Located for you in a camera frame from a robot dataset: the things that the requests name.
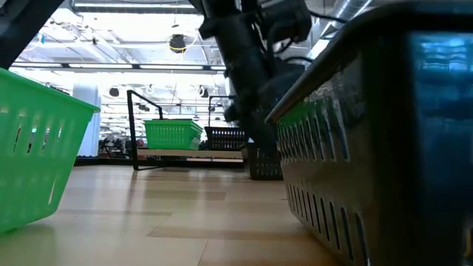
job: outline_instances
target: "black basket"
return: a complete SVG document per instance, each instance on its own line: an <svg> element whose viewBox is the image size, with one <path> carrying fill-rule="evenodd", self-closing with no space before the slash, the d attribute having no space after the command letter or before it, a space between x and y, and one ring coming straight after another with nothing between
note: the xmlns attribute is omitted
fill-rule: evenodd
<svg viewBox="0 0 473 266"><path fill-rule="evenodd" d="M211 151L240 151L248 142L248 136L241 128L206 126L205 132Z"/></svg>
<svg viewBox="0 0 473 266"><path fill-rule="evenodd" d="M252 180L282 180L277 149L263 151L255 143L242 149L245 170Z"/></svg>
<svg viewBox="0 0 473 266"><path fill-rule="evenodd" d="M471 2L363 13L268 116L292 213L344 265L460 265L473 212L467 21Z"/></svg>

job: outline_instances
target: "fluorescent light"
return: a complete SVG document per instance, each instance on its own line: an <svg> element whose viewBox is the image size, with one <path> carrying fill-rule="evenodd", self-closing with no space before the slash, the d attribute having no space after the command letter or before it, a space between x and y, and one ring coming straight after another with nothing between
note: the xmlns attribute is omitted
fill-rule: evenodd
<svg viewBox="0 0 473 266"><path fill-rule="evenodd" d="M211 66L210 69L225 71L227 68L225 66Z"/></svg>
<svg viewBox="0 0 473 266"><path fill-rule="evenodd" d="M186 9L191 9L194 8L194 6L190 4L94 4L94 3L87 3L87 4L82 4L82 3L77 3L75 4L76 7L109 7L109 8L136 8L136 7L141 7L141 8L186 8Z"/></svg>
<svg viewBox="0 0 473 266"><path fill-rule="evenodd" d="M180 66L180 65L140 65L141 69L161 69L161 70L203 70L202 66Z"/></svg>
<svg viewBox="0 0 473 266"><path fill-rule="evenodd" d="M13 63L12 67L62 67L61 64L57 63Z"/></svg>
<svg viewBox="0 0 473 266"><path fill-rule="evenodd" d="M131 69L131 64L69 64L72 68L113 68L113 69Z"/></svg>

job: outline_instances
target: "wooden floor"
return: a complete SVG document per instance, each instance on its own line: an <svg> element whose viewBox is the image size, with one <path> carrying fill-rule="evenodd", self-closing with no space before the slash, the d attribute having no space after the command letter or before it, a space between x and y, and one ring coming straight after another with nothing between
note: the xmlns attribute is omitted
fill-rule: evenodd
<svg viewBox="0 0 473 266"><path fill-rule="evenodd" d="M337 265L282 182L241 171L75 168L59 210L0 237L5 266Z"/></svg>

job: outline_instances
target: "green plastic basket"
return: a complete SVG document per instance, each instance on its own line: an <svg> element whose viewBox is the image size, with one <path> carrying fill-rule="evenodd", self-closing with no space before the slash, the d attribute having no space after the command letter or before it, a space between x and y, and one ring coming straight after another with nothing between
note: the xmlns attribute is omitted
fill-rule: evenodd
<svg viewBox="0 0 473 266"><path fill-rule="evenodd" d="M150 149L199 148L202 128L192 120L147 120L145 128Z"/></svg>
<svg viewBox="0 0 473 266"><path fill-rule="evenodd" d="M0 69L0 233L56 211L98 110Z"/></svg>

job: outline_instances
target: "plastic basket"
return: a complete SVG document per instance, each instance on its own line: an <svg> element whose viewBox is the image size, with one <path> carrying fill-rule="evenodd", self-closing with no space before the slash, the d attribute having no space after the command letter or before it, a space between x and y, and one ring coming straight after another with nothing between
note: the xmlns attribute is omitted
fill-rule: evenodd
<svg viewBox="0 0 473 266"><path fill-rule="evenodd" d="M211 151L240 151L248 142L248 136L241 128L206 126L205 132Z"/></svg>
<svg viewBox="0 0 473 266"><path fill-rule="evenodd" d="M261 150L255 143L242 149L245 170L252 180L282 180L278 151Z"/></svg>
<svg viewBox="0 0 473 266"><path fill-rule="evenodd" d="M98 110L0 69L0 232L56 211Z"/></svg>
<svg viewBox="0 0 473 266"><path fill-rule="evenodd" d="M268 116L292 213L344 265L460 265L473 212L473 27L460 25L472 10L360 15Z"/></svg>
<svg viewBox="0 0 473 266"><path fill-rule="evenodd" d="M202 128L192 120L147 120L149 149L197 150Z"/></svg>

